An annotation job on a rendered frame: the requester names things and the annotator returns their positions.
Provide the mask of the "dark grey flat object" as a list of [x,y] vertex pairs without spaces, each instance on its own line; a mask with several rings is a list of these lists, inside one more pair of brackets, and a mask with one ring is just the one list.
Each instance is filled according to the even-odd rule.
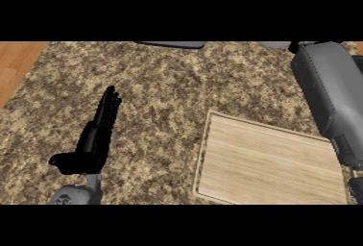
[[205,44],[204,41],[136,41],[136,43],[186,49],[201,49]]

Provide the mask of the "pale grey flat object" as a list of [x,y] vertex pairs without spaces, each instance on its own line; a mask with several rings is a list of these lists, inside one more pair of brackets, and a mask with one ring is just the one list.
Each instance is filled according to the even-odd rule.
[[257,41],[263,46],[270,48],[284,48],[288,47],[291,41]]

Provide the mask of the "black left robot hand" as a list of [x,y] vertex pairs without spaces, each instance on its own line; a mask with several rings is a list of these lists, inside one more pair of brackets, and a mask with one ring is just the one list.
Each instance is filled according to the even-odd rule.
[[55,154],[49,164],[64,175],[98,174],[108,159],[111,135],[123,98],[114,86],[104,92],[93,120],[81,132],[74,152]]

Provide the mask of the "pale wooden tray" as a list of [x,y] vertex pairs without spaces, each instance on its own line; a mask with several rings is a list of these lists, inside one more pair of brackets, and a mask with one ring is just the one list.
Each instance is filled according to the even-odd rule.
[[192,192],[228,205],[346,204],[331,142],[210,111]]

